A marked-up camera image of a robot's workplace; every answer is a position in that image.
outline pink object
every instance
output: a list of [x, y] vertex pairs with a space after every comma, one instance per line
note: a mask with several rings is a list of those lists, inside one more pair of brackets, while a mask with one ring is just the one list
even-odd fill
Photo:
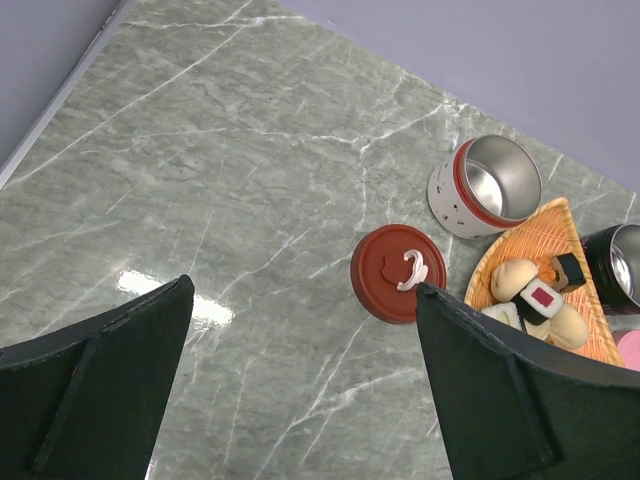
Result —
[[624, 366], [640, 372], [640, 330], [613, 332]]

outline wicker tray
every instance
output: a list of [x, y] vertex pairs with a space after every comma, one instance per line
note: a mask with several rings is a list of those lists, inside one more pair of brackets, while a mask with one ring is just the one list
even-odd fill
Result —
[[540, 267], [540, 279], [551, 284], [553, 273], [549, 257], [566, 252], [573, 252], [578, 258], [587, 279], [582, 288], [565, 295], [565, 299], [578, 309], [589, 324], [589, 341], [575, 353], [622, 366], [566, 198], [557, 198], [543, 205], [529, 220], [508, 230], [491, 245], [473, 272], [464, 301], [476, 309], [497, 303], [489, 288], [491, 272], [510, 258], [533, 260]]

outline black container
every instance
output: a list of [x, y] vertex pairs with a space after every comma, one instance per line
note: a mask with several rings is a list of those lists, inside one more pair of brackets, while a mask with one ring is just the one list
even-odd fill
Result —
[[[640, 313], [640, 225], [626, 223], [581, 239], [591, 276], [604, 312], [608, 315]], [[621, 265], [627, 269], [621, 273]], [[628, 287], [623, 288], [624, 278]]]

